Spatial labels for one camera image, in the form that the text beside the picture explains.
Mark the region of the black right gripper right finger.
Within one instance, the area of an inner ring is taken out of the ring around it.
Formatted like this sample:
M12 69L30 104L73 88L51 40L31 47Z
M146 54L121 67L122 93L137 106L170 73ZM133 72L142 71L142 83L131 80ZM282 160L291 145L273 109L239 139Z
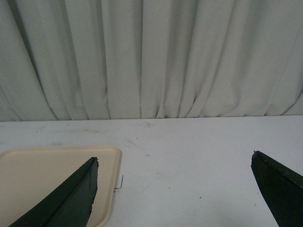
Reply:
M251 169L258 188L280 227L303 225L303 176L255 151Z

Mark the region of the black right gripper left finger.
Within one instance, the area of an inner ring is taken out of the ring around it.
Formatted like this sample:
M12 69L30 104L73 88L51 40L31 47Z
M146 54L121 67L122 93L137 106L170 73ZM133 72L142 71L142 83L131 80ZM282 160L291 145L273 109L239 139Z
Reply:
M92 157L11 227L85 227L98 190L98 158Z

